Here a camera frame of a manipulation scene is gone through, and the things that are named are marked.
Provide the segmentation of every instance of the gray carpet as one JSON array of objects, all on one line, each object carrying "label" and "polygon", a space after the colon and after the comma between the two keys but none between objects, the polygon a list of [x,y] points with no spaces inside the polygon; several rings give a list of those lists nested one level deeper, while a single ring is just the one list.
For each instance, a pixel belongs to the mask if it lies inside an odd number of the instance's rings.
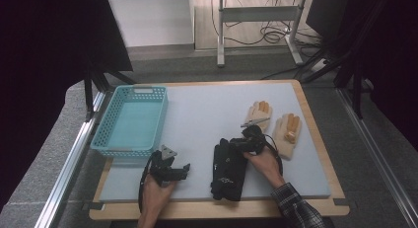
[{"label": "gray carpet", "polygon": [[[125,74],[141,83],[234,81],[258,80],[294,67],[286,49],[275,49],[264,54],[230,52],[224,68],[216,66],[213,52],[203,55],[208,56],[133,59],[134,72]],[[289,79],[295,73],[296,71],[290,71],[270,79]],[[332,217],[328,222],[332,222],[335,227],[408,227],[332,87],[331,80],[334,76],[335,73],[330,72],[303,86],[335,172],[351,205],[350,214]],[[112,85],[123,84],[113,77],[107,78]],[[34,227],[84,121],[84,103],[84,85],[79,83],[67,92],[66,105],[60,118],[0,215],[0,227]],[[418,171],[417,152],[376,109],[366,94],[363,96],[362,110],[364,122],[382,147],[393,171],[417,204],[418,179],[414,177]],[[71,181],[70,190],[64,196],[65,200],[53,227],[135,227],[135,221],[93,221],[89,218],[88,210],[83,208],[86,202],[93,199],[104,161],[95,151],[85,151],[77,176]],[[161,221],[157,227],[276,227],[275,222],[279,221]]]}]

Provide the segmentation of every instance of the glove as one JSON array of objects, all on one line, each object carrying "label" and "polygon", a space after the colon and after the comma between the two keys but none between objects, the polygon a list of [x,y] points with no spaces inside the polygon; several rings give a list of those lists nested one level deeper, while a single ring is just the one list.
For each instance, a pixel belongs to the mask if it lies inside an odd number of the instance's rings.
[{"label": "glove", "polygon": [[273,131],[273,140],[279,149],[280,157],[292,159],[293,150],[298,143],[299,133],[301,132],[302,122],[294,114],[283,114],[276,121]]},{"label": "glove", "polygon": [[[254,102],[254,105],[249,108],[248,115],[245,119],[245,123],[249,122],[250,120],[271,117],[272,111],[273,109],[268,105],[267,102]],[[261,128],[261,131],[264,133],[269,123],[270,120],[266,120],[258,123],[257,125]]]},{"label": "glove", "polygon": [[214,199],[241,200],[246,163],[243,153],[231,148],[228,140],[222,138],[213,156],[211,192]]}]

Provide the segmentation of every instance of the basket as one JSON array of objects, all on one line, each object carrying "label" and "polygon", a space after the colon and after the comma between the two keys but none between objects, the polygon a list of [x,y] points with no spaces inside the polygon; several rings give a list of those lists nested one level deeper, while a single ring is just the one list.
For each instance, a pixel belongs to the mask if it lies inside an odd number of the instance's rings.
[{"label": "basket", "polygon": [[106,157],[149,157],[160,143],[166,87],[118,86],[90,147]]}]

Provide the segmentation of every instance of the plaid shirt sleeve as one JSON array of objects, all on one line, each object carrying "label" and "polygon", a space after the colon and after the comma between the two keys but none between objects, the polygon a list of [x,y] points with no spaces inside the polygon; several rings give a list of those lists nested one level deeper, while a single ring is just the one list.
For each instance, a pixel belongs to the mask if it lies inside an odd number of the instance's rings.
[{"label": "plaid shirt sleeve", "polygon": [[325,227],[322,216],[288,183],[271,193],[292,227]]}]

